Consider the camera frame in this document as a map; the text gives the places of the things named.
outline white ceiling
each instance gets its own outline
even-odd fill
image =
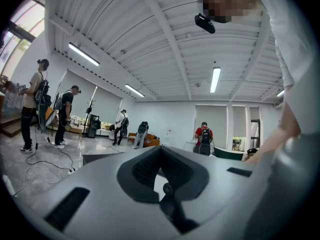
[[[137,101],[280,102],[282,74],[265,12],[215,23],[209,34],[194,22],[197,0],[46,0],[45,9],[51,52],[126,93],[130,84],[146,96],[132,93]],[[213,67],[222,69],[216,93]]]

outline brown leather couch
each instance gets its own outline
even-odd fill
[[[132,142],[132,143],[134,143],[135,142],[135,138],[130,138],[130,136],[137,136],[137,134],[136,133],[129,133],[128,134],[128,142]],[[145,136],[145,139],[147,139],[147,140],[151,140],[151,142],[150,143],[148,143],[148,142],[146,142],[146,141],[144,141],[143,142],[143,146],[144,147],[155,147],[155,146],[160,146],[160,139],[155,139],[155,135],[151,135],[151,134],[147,134],[146,136]]]

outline black t-shirt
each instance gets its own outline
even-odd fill
[[[61,102],[62,102],[62,112],[63,113],[66,113],[66,104],[67,102],[70,102],[70,104],[72,104],[72,101],[74,100],[74,95],[72,94],[71,91],[68,91],[66,92],[65,94],[62,95],[62,99],[61,99]]]

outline gray floor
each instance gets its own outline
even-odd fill
[[[72,162],[70,158],[61,153],[59,149],[56,149],[53,145],[49,144],[47,141],[47,136],[48,135],[46,133],[41,134],[40,131],[37,131],[35,136],[34,127],[31,128],[33,148],[35,148],[36,145],[36,138],[39,146],[36,155],[28,159],[28,162],[32,164],[40,160],[45,160],[61,168],[71,169]],[[53,133],[53,136],[51,136],[50,132],[49,138],[51,142],[53,142],[55,133]],[[123,139],[120,146],[114,146],[113,148],[115,150],[110,147],[105,147],[112,146],[113,141],[108,138],[82,138],[81,142],[79,142],[78,139],[79,135],[66,132],[64,135],[66,145],[65,148],[62,149],[63,152],[67,153],[72,158],[72,166],[75,169],[83,166],[82,155],[115,154],[118,153],[115,150],[118,150],[119,152],[128,152],[132,150],[132,143],[128,144],[127,139]],[[50,182],[56,182],[59,180],[58,173],[68,173],[68,170],[66,169],[59,169],[44,162],[36,165],[27,164],[26,158],[33,153],[23,154],[20,152],[19,149],[24,145],[21,134],[14,138],[9,138],[1,134],[0,145],[2,153],[2,173],[8,176],[15,192],[25,186],[25,188],[18,193],[17,198],[23,200],[31,207],[41,197],[42,193],[48,191],[55,185],[47,182],[45,172],[47,174],[47,179]],[[26,169],[29,167],[41,167],[45,170],[45,172],[40,168],[34,168],[28,169],[25,174]],[[68,177],[67,175],[63,174],[60,174],[60,176],[62,180]]]

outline ceiling light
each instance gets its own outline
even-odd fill
[[[285,94],[285,90],[281,91],[281,92],[277,95],[277,97],[282,97],[284,94]]]
[[[83,50],[80,50],[78,47],[76,47],[73,43],[69,43],[69,48],[71,48],[72,50],[74,50],[77,54],[80,54],[82,57],[84,57],[85,59],[87,59],[88,61],[90,61],[92,64],[99,66],[100,63],[98,61],[96,61],[94,58],[92,58],[91,56],[89,56],[88,54],[86,54]]]
[[[129,84],[126,84],[125,87],[127,87],[128,89],[130,89],[131,91],[133,91],[134,93],[138,94],[141,97],[145,97],[142,93],[140,93],[139,91],[137,91],[135,88],[131,87]]]
[[[220,73],[221,73],[221,67],[214,67],[213,68],[212,82],[211,82],[211,88],[210,88],[211,94],[216,92],[216,89],[218,86],[218,81],[220,78]]]

